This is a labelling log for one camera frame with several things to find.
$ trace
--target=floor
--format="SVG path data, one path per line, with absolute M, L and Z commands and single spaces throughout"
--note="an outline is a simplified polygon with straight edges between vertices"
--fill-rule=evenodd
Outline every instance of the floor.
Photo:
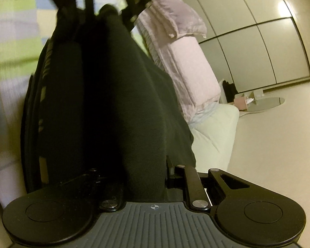
M 310 82 L 266 96 L 286 101 L 240 117 L 228 171 L 298 202 L 307 218 L 298 243 L 310 248 Z

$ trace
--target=black garment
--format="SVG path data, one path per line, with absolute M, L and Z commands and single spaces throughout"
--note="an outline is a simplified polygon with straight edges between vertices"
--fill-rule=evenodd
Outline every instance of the black garment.
M 114 7 L 105 5 L 77 33 L 71 23 L 58 18 L 42 66 L 46 89 L 33 158 L 46 158 L 50 184 L 97 168 L 125 179 L 127 200 L 170 200 L 167 158 L 195 167 L 172 80 L 134 42 Z

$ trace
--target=ribbed panel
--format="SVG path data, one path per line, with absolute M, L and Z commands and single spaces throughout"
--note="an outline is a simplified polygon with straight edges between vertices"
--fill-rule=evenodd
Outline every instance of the ribbed panel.
M 57 248 L 246 248 L 224 236 L 204 213 L 183 203 L 127 203 L 100 216 L 83 237 Z M 297 248 L 295 244 L 287 248 Z

